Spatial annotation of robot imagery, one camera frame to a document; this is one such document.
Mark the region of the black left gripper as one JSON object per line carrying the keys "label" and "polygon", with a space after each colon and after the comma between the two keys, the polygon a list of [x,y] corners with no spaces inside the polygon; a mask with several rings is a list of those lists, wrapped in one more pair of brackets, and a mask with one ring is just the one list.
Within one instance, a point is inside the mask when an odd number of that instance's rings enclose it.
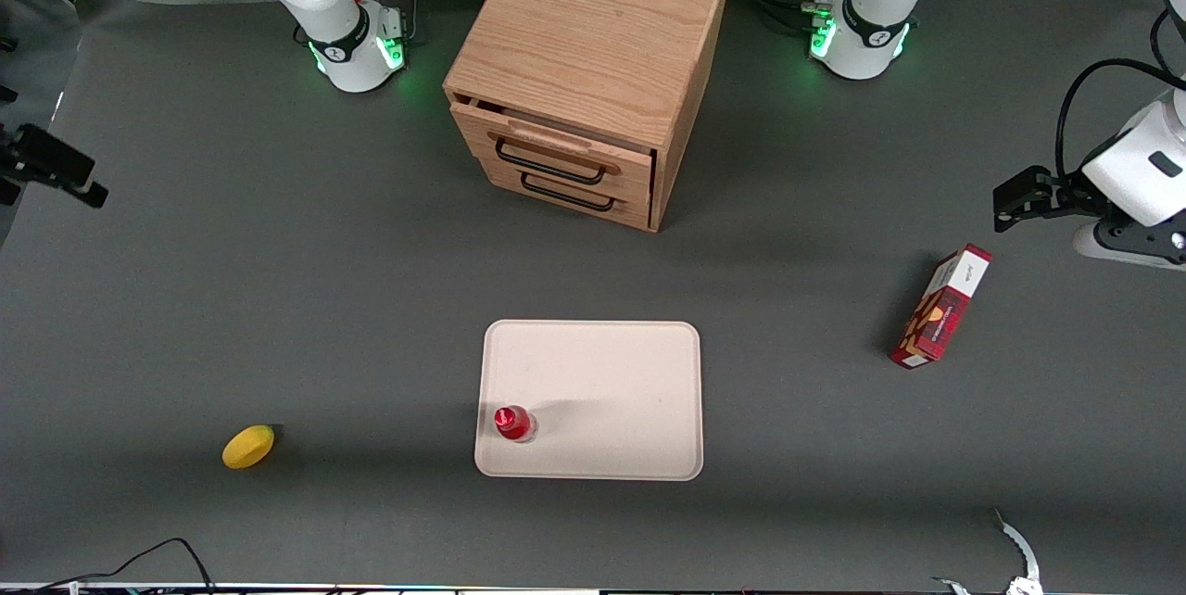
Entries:
{"label": "black left gripper", "polygon": [[1042,167],[1028,167],[991,190],[994,232],[1005,233],[1021,220],[1105,218],[1112,203],[1083,171],[1051,174]]}

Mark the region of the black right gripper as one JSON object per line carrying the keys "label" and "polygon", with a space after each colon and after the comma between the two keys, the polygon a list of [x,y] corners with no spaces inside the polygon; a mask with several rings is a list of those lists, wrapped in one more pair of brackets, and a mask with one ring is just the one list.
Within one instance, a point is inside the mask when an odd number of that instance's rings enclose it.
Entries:
{"label": "black right gripper", "polygon": [[76,151],[47,130],[23,123],[9,142],[1,143],[1,206],[12,207],[23,196],[24,181],[53,185],[88,207],[106,206],[109,190],[93,181],[93,156]]}

